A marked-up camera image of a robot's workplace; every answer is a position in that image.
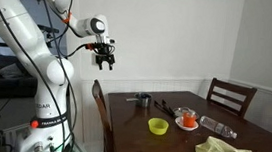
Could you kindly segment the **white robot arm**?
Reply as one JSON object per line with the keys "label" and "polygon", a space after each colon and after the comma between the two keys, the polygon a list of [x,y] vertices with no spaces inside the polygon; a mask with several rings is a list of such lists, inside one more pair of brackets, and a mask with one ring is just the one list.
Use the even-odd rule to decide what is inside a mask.
{"label": "white robot arm", "polygon": [[[44,1],[75,35],[95,37],[84,47],[97,54],[97,64],[114,64],[106,17],[76,19],[71,13],[72,0]],[[66,90],[74,75],[73,65],[49,51],[43,33],[20,0],[0,0],[0,38],[38,82],[34,97],[36,115],[25,132],[18,135],[15,152],[63,152],[72,140]]]}

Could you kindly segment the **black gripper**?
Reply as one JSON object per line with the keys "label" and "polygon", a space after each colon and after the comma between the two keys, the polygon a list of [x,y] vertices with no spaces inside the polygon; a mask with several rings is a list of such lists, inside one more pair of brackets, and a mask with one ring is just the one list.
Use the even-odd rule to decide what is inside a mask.
{"label": "black gripper", "polygon": [[95,43],[94,44],[94,52],[96,53],[95,61],[98,64],[99,70],[101,71],[103,69],[102,62],[106,61],[109,64],[109,70],[113,70],[113,65],[115,63],[114,61],[114,52],[115,47],[111,44],[105,44],[105,43]]}

